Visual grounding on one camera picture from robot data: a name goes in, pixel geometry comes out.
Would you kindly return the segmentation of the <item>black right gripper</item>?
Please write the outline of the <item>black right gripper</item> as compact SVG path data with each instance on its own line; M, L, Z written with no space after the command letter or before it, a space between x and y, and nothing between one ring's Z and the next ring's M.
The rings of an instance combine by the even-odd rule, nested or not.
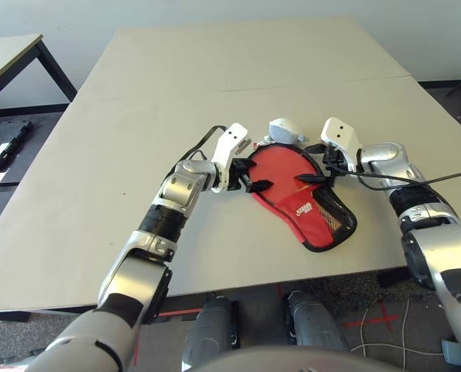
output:
M341 177L346 172L346 161L339 150L332 147L327 147L324 144L317 143L306 148L308 155L323 155L322 163L325 169L329 172L327 177L318 176L315 174L299 174L295 177L296 180L307 184L327 184L333 186L336 177Z

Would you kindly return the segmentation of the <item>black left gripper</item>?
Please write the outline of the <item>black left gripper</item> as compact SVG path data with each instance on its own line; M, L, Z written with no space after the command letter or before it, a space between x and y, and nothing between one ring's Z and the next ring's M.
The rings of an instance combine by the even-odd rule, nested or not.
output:
M229 169L229 190L237 191L244 188L247 193L262 192L274 185L268 180L250 181L249 169L256 163L248 158L234 158Z

